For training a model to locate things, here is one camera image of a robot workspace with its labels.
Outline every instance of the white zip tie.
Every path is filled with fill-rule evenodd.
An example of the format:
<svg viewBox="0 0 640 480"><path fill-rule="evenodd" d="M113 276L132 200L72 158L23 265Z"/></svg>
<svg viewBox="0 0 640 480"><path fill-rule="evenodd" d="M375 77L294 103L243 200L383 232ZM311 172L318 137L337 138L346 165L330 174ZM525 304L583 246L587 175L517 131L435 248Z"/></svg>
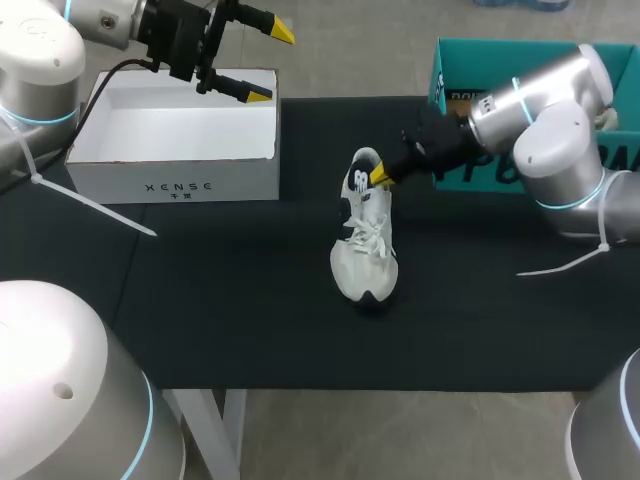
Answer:
<svg viewBox="0 0 640 480"><path fill-rule="evenodd" d="M611 185L613 185L613 182L616 180L616 178L618 178L620 175L625 174L625 173L630 173L629 170L621 170L619 172L615 172L613 175L611 175L607 181L605 182L603 188L602 188L602 193L601 193L601 197L600 197L600 203L598 204L598 232L600 234L600 245L598 245L598 248L596 250L594 250L593 252L587 253L586 255L574 260L573 262L569 262L566 265L563 265L562 267L558 267L558 268L552 268L551 270L540 270L538 272L524 272L524 273L518 273L517 276L518 277L533 277L536 275L547 275L548 273L558 273L558 272L564 272L565 270L569 270L570 268L575 267L576 265L581 264L582 262L585 262L587 260L589 260L590 258L595 257L596 255L600 254L600 253L607 253L609 251L611 251L611 246L609 245L609 242L607 242L607 232L606 232L606 228L604 225L604 207L606 204L606 199L607 199L607 193L609 192L609 188L611 187ZM618 243L624 243L624 239L618 241Z"/></svg>
<svg viewBox="0 0 640 480"><path fill-rule="evenodd" d="M38 173L38 170L36 169L36 162L34 161L33 155L31 154L31 149L29 148L29 145L27 144L27 141L25 140L24 135L22 134L22 131L18 127L17 122L1 108L0 108L0 117L9 126L9 129L13 133L13 136L16 137L16 140L18 140L18 143L20 144L20 147L24 152L24 156L27 160L27 165L29 167L29 172L31 173L32 183L36 185L38 184L44 185L45 187L49 187L52 190L55 190L56 192L59 192L59 193L62 193L63 195L71 197L74 200L77 200L87 205L88 207L91 207L101 213L104 213L105 215L113 218L114 220L119 221L120 223L124 223L125 225L131 228L135 228L139 232L142 232L146 235L150 235L152 237L158 236L156 232L154 232L153 230L147 227L143 227L142 225L134 222L133 220L129 220L128 218L123 217L122 215L114 212L113 210L109 210L108 208L100 205L99 203L96 203L93 200L89 200L87 197L83 197L82 195L72 190L69 190L68 188L64 188L56 183L50 182L49 180L45 180L44 178L42 178L42 175L40 175Z"/></svg>

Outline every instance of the white sneaker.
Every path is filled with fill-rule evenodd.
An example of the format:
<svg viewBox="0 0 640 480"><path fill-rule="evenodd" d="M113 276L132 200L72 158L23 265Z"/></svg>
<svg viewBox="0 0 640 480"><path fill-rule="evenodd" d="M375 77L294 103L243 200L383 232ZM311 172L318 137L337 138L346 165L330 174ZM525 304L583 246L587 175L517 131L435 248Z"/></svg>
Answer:
<svg viewBox="0 0 640 480"><path fill-rule="evenodd" d="M398 281L392 246L391 192L372 187L369 174L381 162L372 148L353 157L342 184L342 229L331 250L331 270L342 294L362 306L384 302Z"/></svg>

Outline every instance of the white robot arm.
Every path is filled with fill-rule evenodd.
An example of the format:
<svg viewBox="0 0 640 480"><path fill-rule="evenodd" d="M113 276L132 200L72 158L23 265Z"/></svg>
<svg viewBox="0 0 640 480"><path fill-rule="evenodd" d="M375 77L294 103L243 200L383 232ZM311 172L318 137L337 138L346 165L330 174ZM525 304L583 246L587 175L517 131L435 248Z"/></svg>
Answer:
<svg viewBox="0 0 640 480"><path fill-rule="evenodd" d="M238 0L220 0L214 15L186 0L0 0L0 108L23 124L34 157L67 147L78 123L83 38L121 50L143 43L149 61L141 65L157 71L166 64L171 76L188 82L196 75L201 94L215 89L241 102L268 100L269 90L213 68L225 25L234 20L295 43L277 16ZM22 157L0 124L0 176Z"/></svg>
<svg viewBox="0 0 640 480"><path fill-rule="evenodd" d="M398 183L414 170L443 174L484 153L514 149L527 192L558 231L571 238L640 240L640 174L610 179L602 166L595 120L613 101L607 69L590 45L472 101L468 117L423 113L410 153L379 166L371 183ZM606 222L598 210L606 195Z"/></svg>

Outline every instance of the concrete floor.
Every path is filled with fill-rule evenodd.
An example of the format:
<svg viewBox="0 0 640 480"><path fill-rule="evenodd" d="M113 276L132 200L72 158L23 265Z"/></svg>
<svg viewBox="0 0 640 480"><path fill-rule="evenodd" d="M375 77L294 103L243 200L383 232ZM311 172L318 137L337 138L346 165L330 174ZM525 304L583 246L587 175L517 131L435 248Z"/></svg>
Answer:
<svg viewBox="0 0 640 480"><path fill-rule="evenodd" d="M438 36L640 39L637 0L575 0L557 14L486 9L471 0L249 3L281 16L297 44L232 26L217 66L278 68L286 97L426 94ZM85 97L101 69L145 49L88 51ZM569 393L252 391L243 477L565 480L562 440L573 408Z"/></svg>

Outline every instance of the black cloth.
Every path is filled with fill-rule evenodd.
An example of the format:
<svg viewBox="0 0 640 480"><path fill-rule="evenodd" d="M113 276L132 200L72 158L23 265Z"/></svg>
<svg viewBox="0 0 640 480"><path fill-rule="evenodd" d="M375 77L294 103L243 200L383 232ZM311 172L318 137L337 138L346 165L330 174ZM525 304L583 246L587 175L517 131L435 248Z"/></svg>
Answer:
<svg viewBox="0 0 640 480"><path fill-rule="evenodd" d="M424 100L283 100L281 201L148 206L115 332L160 388L588 390L640 346L640 250L559 238L524 195L394 192L395 301L365 315L329 252L355 150L404 153Z"/></svg>
<svg viewBox="0 0 640 480"><path fill-rule="evenodd" d="M44 176L73 188L63 166ZM138 222L144 211L140 205L113 208ZM111 325L136 239L135 231L81 203L28 184L0 199L0 281L59 285L82 297Z"/></svg>

